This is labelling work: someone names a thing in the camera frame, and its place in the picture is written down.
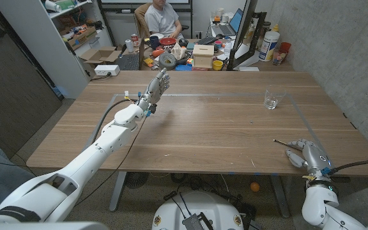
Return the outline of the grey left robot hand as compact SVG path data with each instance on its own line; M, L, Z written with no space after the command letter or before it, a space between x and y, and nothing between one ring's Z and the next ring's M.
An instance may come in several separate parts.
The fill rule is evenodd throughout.
M170 76L167 68L163 68L154 79L151 80L148 87L141 95L137 105L144 111L148 110L151 105L155 105L164 91L169 87Z

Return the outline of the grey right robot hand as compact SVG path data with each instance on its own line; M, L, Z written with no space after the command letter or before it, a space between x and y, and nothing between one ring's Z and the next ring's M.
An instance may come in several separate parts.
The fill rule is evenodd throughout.
M299 139L298 141L291 141L287 145L290 148L293 146L302 151L303 158L293 153L290 149L285 151L289 161L297 168L305 167L309 173L317 173L323 169L329 171L334 168L328 154L312 141Z

